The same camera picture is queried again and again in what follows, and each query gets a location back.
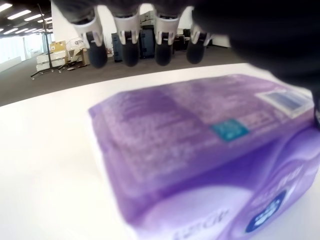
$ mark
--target cardboard box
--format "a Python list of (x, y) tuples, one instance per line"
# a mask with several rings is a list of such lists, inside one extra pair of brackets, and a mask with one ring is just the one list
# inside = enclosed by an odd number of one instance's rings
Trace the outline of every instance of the cardboard box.
[[(52, 67), (58, 67), (66, 64), (65, 58), (52, 61)], [(35, 66), (37, 71), (42, 71), (50, 68), (49, 62), (41, 63)]]
[(151, 19), (151, 20), (144, 21), (141, 23), (141, 26), (147, 26), (147, 25), (155, 25), (155, 20)]
[(146, 12), (144, 14), (144, 18), (145, 18), (146, 21), (155, 19), (155, 11), (151, 10), (151, 11)]
[[(51, 57), (52, 61), (57, 60), (57, 59), (63, 59), (63, 58), (67, 58), (66, 61), (68, 61), (68, 53), (66, 50), (53, 52), (50, 54), (50, 57)], [(36, 62), (38, 64), (49, 62), (48, 54), (42, 54), (42, 55), (37, 56)]]
[(140, 15), (140, 22), (144, 22), (146, 20), (145, 14)]
[(66, 41), (53, 42), (50, 44), (51, 53), (60, 52), (66, 49), (67, 49)]

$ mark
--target toilet paper package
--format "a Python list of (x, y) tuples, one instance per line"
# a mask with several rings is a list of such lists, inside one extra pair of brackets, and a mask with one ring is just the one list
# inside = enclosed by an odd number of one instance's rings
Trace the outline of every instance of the toilet paper package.
[(242, 240), (312, 185), (313, 101), (227, 75), (118, 93), (89, 110), (119, 211), (137, 240)]

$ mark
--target white table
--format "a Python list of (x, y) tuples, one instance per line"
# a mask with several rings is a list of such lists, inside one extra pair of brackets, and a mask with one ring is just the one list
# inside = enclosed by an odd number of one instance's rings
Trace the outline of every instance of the white table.
[[(208, 66), (99, 82), (0, 107), (0, 239), (129, 240), (94, 161), (88, 108), (124, 90), (228, 74), (276, 80), (247, 64)], [(318, 240), (319, 203), (318, 177), (253, 239)]]

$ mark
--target teal label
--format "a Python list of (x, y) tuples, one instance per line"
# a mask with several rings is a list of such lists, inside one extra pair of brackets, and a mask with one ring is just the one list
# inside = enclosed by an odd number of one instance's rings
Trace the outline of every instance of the teal label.
[(231, 142), (249, 133), (249, 130), (235, 119), (214, 124), (211, 129), (226, 142)]

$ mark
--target ceiling light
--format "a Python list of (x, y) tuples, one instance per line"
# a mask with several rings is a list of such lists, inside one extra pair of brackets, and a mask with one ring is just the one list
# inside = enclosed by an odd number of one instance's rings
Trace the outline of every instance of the ceiling light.
[(30, 33), (30, 32), (32, 32), (32, 31), (34, 31), (34, 30), (37, 30), (36, 28), (32, 28), (32, 29), (30, 29), (30, 30), (28, 30), (28, 31), (25, 31), (25, 33)]
[(39, 32), (42, 28), (32, 31), (33, 33)]
[(24, 31), (27, 31), (29, 28), (25, 28), (25, 29), (22, 29), (22, 30), (19, 30), (19, 31), (16, 31), (15, 34), (19, 34), (19, 33), (22, 33)]
[(3, 34), (9, 34), (9, 33), (12, 33), (14, 31), (17, 31), (17, 30), (18, 30), (18, 28), (13, 28), (13, 29), (11, 29), (9, 31), (4, 32)]
[(2, 5), (0, 5), (0, 12), (2, 12), (3, 10), (8, 9), (10, 7), (12, 7), (12, 4), (9, 4), (9, 3), (2, 4)]
[(28, 13), (31, 13), (31, 11), (30, 10), (24, 10), (24, 11), (21, 11), (21, 12), (18, 12), (16, 14), (12, 15), (12, 16), (9, 16), (8, 19), (9, 20), (16, 19), (16, 18), (21, 17), (23, 15), (26, 15)]
[(25, 21), (30, 21), (32, 19), (37, 19), (37, 18), (40, 18), (40, 17), (41, 17), (41, 14), (37, 14), (37, 15), (34, 15), (34, 16), (26, 18)]

